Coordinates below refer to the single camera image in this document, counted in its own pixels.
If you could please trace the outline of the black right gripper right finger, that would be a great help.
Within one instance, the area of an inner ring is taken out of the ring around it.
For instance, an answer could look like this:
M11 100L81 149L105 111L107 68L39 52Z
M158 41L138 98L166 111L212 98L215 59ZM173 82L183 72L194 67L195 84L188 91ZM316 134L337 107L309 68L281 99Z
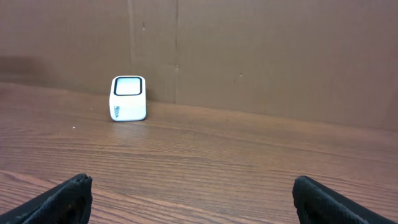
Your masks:
M305 175L292 195L300 224L396 224Z

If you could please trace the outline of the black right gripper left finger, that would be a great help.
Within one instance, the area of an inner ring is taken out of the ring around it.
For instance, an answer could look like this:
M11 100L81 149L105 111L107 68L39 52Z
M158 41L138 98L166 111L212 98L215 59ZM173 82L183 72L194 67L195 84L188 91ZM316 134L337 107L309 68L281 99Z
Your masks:
M87 224L93 179L78 174L1 215L1 224Z

